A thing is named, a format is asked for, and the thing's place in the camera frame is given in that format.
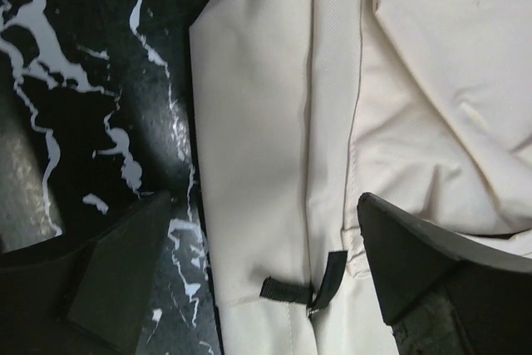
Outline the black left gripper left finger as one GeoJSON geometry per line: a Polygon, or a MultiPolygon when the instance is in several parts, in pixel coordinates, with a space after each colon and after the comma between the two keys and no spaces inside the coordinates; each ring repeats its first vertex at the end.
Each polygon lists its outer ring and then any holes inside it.
{"type": "Polygon", "coordinates": [[[3,354],[133,354],[170,222],[166,191],[1,256],[3,354]]]}

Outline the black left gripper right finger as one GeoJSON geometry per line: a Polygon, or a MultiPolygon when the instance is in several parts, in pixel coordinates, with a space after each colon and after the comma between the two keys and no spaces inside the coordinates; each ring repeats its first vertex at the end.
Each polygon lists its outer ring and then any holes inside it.
{"type": "Polygon", "coordinates": [[[401,354],[529,354],[531,261],[363,194],[363,243],[401,354]]]}

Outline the cream canvas student bag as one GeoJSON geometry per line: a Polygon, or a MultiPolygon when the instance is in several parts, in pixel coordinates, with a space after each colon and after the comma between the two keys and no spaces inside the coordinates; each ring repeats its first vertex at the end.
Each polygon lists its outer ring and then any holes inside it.
{"type": "Polygon", "coordinates": [[[356,203],[531,255],[531,0],[209,0],[190,28],[227,354],[393,354],[356,203]]]}

